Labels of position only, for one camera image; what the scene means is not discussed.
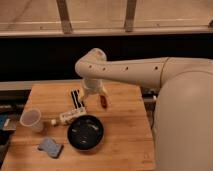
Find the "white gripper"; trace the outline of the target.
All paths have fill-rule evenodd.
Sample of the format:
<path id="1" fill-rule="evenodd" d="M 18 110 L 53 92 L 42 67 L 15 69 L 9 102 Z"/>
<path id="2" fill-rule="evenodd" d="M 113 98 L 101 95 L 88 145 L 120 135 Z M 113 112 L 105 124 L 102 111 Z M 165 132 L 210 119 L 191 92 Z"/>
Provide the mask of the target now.
<path id="1" fill-rule="evenodd" d="M 107 90 L 103 88 L 103 84 L 100 79 L 84 78 L 82 82 L 82 89 L 79 90 L 78 100 L 82 102 L 88 97 L 88 94 L 96 93 L 98 93 L 99 96 L 105 96 L 106 99 L 108 97 Z"/>

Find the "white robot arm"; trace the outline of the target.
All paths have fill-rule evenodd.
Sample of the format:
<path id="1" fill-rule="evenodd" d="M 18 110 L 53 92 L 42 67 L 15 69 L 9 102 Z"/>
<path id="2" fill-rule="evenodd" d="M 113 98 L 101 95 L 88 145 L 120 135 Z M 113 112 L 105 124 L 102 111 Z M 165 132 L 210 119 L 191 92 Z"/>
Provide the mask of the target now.
<path id="1" fill-rule="evenodd" d="M 213 171 L 213 59 L 162 57 L 109 61 L 94 48 L 75 64 L 82 98 L 102 93 L 102 79 L 158 91 L 155 171 Z"/>

